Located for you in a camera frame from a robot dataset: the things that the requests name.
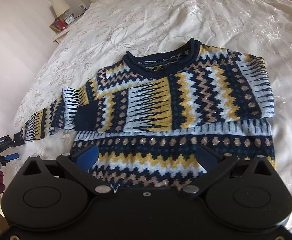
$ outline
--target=fair isle sweater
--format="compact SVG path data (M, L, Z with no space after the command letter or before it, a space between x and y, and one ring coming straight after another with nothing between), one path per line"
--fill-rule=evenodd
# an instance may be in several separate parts
M262 57L191 39L179 49L145 57L127 52L79 89L33 114L25 141L77 132L71 153L98 145L93 176L113 187L176 186L205 173L198 146L274 165L268 118L274 98Z

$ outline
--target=white duvet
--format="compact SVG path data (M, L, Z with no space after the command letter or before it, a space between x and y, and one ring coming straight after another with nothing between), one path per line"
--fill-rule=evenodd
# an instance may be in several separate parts
M166 52L191 37L265 59L275 94L277 171L292 193L292 0L97 0L39 72L11 132L63 87L79 87L126 50L136 56ZM4 169L6 184L31 154L55 158L69 151L73 137L60 130L20 147L21 158ZM292 214L287 228L292 232Z

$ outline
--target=alarm clock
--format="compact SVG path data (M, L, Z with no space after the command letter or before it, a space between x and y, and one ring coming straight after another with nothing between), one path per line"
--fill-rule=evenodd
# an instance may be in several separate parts
M71 24L72 22L75 21L75 18L73 15L69 15L66 19L65 22L67 23L67 25Z

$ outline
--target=knit sweater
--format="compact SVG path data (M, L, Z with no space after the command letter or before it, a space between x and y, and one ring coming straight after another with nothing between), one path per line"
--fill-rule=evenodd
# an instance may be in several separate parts
M111 186L181 188L206 172L195 159L200 144L274 164L273 114L262 57L191 39L167 53L127 52L79 89L64 88L18 135L34 141L75 129L71 153L98 145L90 172Z

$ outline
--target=black circular pad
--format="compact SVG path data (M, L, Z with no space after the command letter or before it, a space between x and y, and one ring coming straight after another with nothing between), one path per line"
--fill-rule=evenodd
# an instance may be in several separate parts
M47 208L58 203L61 193L53 187L35 187L27 191L24 201L34 208Z
M242 231L281 225L292 211L292 198L278 177L249 174L224 179L207 192L206 204L223 223Z
M72 222L82 214L87 203L87 193L78 183L52 175L33 174L11 182L1 207L7 221L17 226L53 229Z
M271 200L269 193L258 187L242 187L234 192L233 198L238 204L249 208L266 206Z

